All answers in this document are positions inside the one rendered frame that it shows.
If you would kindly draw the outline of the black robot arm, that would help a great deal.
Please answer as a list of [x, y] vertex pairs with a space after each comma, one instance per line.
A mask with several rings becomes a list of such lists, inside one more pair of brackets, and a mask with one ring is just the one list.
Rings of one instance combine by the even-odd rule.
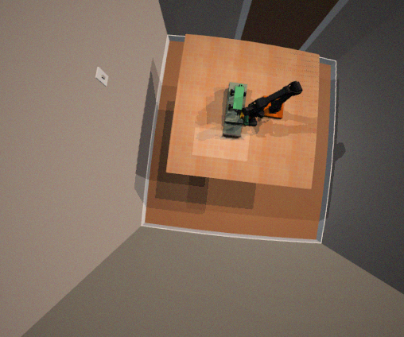
[[[270, 96], [262, 97], [256, 99], [254, 102], [251, 103], [251, 107], [244, 107], [243, 108], [243, 115], [247, 116], [249, 114], [257, 114], [255, 117], [262, 118], [264, 116], [264, 109], [270, 103], [269, 106], [270, 114], [276, 114], [279, 110], [281, 110], [282, 104], [292, 95], [299, 95], [302, 93], [301, 85], [298, 81], [293, 81], [289, 83], [288, 86], [284, 86], [281, 90], [274, 92]], [[256, 104], [254, 104], [256, 103]]]

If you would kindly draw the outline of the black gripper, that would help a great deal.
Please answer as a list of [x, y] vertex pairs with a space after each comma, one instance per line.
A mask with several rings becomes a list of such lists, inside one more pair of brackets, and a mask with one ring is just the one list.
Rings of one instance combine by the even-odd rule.
[[[259, 114], [259, 112], [257, 114]], [[255, 117], [257, 114], [255, 114], [255, 113], [249, 114], [249, 117], [251, 117], [251, 119], [249, 119], [249, 126], [257, 125], [257, 121], [256, 121], [256, 117]]]

